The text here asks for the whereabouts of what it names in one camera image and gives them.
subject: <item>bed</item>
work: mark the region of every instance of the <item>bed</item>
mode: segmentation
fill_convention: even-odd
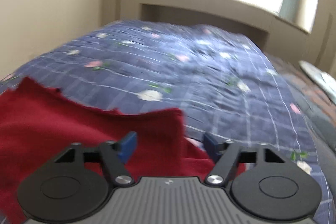
[[[305,161],[323,191],[317,223],[334,222],[334,203],[305,116],[287,82],[243,35],[208,25],[113,22],[26,63],[1,82],[24,76],[60,87],[71,100],[127,114],[179,107],[185,134],[204,132],[244,146],[267,143]]]

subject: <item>red cloth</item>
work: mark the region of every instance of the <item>red cloth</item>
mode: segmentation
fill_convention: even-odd
[[[29,78],[0,96],[0,210],[12,224],[25,217],[16,200],[19,183],[72,142],[96,146],[138,133],[127,163],[139,176],[204,176],[213,168],[205,152],[184,138],[177,108],[140,115],[84,107]]]

